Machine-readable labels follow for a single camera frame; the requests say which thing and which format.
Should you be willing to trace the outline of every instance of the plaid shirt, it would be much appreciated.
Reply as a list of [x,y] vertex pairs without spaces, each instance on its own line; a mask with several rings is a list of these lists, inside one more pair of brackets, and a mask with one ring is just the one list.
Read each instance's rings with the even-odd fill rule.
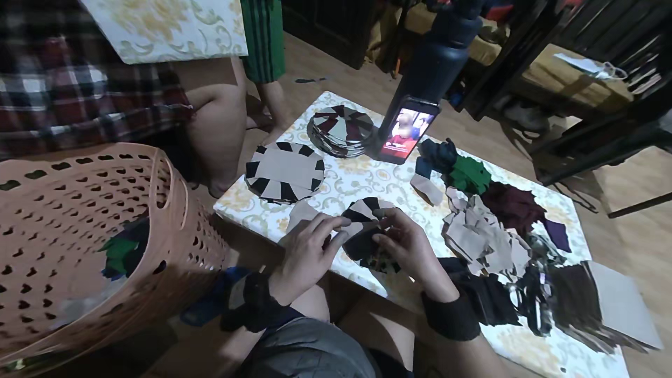
[[136,141],[193,112],[168,63],[124,64],[77,0],[0,1],[0,161]]

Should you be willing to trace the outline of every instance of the black water bottle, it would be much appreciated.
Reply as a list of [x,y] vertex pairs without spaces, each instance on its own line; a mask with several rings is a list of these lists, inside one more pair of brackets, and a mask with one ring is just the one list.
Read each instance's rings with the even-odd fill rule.
[[394,93],[376,137],[376,151],[394,127],[403,98],[412,96],[438,104],[453,84],[469,57],[469,44],[483,25],[478,15],[484,2],[456,0],[437,14]]

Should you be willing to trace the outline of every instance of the wristband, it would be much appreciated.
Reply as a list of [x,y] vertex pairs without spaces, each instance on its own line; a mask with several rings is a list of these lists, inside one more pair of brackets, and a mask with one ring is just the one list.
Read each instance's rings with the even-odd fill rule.
[[275,318],[289,306],[280,305],[268,289],[268,276],[251,273],[236,282],[226,298],[220,329],[232,332],[245,326],[250,332],[260,332],[274,323]]
[[460,290],[460,297],[449,303],[431,300],[423,291],[427,323],[439,335],[455,341],[474,340],[480,335],[480,325],[469,298]]

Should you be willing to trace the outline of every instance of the green shorts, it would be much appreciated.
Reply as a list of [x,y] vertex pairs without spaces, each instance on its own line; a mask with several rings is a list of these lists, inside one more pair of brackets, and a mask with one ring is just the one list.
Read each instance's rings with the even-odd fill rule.
[[245,73],[253,83],[278,80],[285,73],[280,0],[241,0],[249,56],[243,56]]

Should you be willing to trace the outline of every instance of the face mask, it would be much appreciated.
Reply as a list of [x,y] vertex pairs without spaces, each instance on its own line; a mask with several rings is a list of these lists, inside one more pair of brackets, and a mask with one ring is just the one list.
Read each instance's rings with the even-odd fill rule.
[[620,68],[614,67],[614,65],[609,62],[599,63],[591,59],[570,58],[569,56],[562,53],[555,54],[554,56],[588,73],[590,77],[594,77],[599,80],[623,80],[628,77],[627,72]]

